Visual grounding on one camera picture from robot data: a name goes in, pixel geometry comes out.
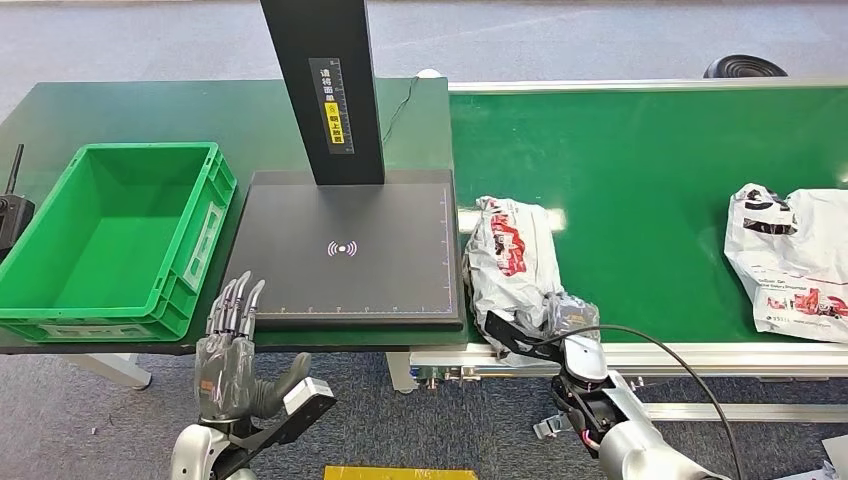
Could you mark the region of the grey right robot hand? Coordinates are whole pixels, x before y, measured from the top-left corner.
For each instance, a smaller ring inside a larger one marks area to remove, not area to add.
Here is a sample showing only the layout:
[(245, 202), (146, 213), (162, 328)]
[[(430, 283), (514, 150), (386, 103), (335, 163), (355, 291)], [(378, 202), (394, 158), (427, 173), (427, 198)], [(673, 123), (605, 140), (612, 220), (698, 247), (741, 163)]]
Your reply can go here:
[(598, 307), (568, 292), (549, 294), (543, 304), (542, 332), (545, 338), (600, 324)]

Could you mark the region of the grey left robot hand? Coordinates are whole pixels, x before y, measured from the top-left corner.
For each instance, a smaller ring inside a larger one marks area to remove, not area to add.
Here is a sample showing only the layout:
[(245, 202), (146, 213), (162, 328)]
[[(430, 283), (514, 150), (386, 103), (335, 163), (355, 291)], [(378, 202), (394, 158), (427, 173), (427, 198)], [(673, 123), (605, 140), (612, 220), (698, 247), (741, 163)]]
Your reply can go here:
[(251, 276), (247, 270), (224, 285), (196, 343), (194, 391), (204, 422), (272, 418), (284, 410), (284, 397), (309, 376), (312, 356), (306, 352), (276, 380), (256, 376), (256, 316), (265, 281), (249, 288)]

